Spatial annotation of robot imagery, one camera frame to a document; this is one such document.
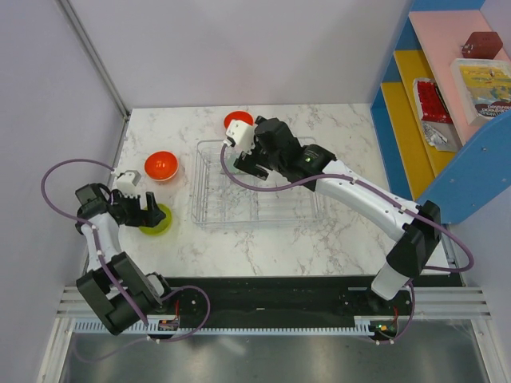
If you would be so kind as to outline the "yellow-green bowl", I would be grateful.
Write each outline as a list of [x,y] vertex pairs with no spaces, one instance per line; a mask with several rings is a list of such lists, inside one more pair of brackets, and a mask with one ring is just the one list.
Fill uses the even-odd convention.
[[139,231],[141,231],[145,235],[152,236],[163,235],[172,226],[171,210],[162,203],[158,203],[157,206],[164,212],[165,218],[162,221],[160,221],[155,227],[139,227]]

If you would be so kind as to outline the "pale green ceramic bowl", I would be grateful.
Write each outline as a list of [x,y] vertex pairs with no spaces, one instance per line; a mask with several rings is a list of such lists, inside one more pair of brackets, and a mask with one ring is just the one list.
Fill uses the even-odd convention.
[[240,171],[235,167],[235,162],[238,159],[236,155],[224,158],[224,164],[229,173],[233,175],[243,175],[243,171]]

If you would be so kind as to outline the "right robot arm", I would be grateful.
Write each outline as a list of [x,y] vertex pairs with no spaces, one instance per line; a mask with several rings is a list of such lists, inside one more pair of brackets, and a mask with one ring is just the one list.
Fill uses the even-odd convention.
[[289,185],[347,205],[395,241],[365,296],[367,308],[375,314],[384,314],[394,305],[398,291],[422,273],[439,246],[441,213],[435,203],[417,204],[385,191],[325,148],[302,145],[277,118],[259,116],[254,124],[231,120],[224,142],[239,152],[235,169],[261,180],[277,172]]

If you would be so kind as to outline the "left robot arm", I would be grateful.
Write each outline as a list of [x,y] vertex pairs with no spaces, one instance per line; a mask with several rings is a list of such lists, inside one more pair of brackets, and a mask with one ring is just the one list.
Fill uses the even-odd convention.
[[175,294],[164,287],[161,277],[144,274],[119,240],[122,226],[154,228],[167,218],[154,193],[145,193],[146,207],[140,196],[104,184],[87,184],[75,196],[80,203],[76,228],[89,249],[88,269],[76,286],[105,328],[118,335],[136,322],[147,326],[153,311],[172,310]]

